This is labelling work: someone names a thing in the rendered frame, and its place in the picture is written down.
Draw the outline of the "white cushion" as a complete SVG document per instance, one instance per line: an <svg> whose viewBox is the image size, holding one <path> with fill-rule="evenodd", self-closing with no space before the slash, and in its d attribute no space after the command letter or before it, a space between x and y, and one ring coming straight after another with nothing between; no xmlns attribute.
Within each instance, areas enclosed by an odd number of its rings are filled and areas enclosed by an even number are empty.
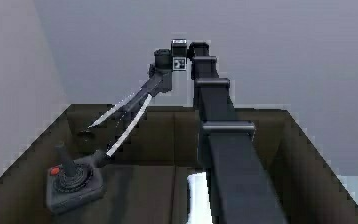
<svg viewBox="0 0 358 224"><path fill-rule="evenodd" d="M190 174L187 183L189 212L186 224L213 224L206 173Z"/></svg>

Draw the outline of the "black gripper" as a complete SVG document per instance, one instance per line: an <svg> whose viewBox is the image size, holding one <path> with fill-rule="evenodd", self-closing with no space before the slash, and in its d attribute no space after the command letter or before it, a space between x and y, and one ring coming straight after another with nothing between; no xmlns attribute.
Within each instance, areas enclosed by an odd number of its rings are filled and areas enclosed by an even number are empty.
<svg viewBox="0 0 358 224"><path fill-rule="evenodd" d="M159 93L172 90L172 57L169 49L158 49L154 52L155 62L148 70L149 79L142 85L136 95L129 95L103 114L93 120L87 127L77 132L82 141L94 141L101 134L114 131L111 140L117 139L120 131L124 131L117 141L106 151L97 150L93 159L96 167L105 166L115 152L121 147L132 130L139 123L153 97Z"/></svg>

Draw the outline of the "dark brown sofa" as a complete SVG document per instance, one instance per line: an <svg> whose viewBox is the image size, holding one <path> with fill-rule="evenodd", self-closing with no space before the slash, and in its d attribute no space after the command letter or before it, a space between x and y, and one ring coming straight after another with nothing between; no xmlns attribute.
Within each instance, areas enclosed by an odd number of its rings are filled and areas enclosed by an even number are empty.
<svg viewBox="0 0 358 224"><path fill-rule="evenodd" d="M47 170L59 164L55 145L73 158L105 146L114 131L94 141L77 132L101 112L73 105L0 177L0 224L186 224L190 174L205 172L198 158L199 116L183 107L152 107L102 169L106 192L68 213L46 205ZM253 144L288 224L358 224L358 205L285 110L240 109L256 126Z"/></svg>

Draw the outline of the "black joystick with red button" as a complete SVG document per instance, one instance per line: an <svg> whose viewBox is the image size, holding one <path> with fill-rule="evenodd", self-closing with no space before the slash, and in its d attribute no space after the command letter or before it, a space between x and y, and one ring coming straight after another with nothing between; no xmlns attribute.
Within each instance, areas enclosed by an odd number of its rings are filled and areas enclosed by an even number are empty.
<svg viewBox="0 0 358 224"><path fill-rule="evenodd" d="M73 160L64 143L55 146L61 163L47 170L46 205L53 214L63 214L103 197L105 183L101 173L106 153Z"/></svg>

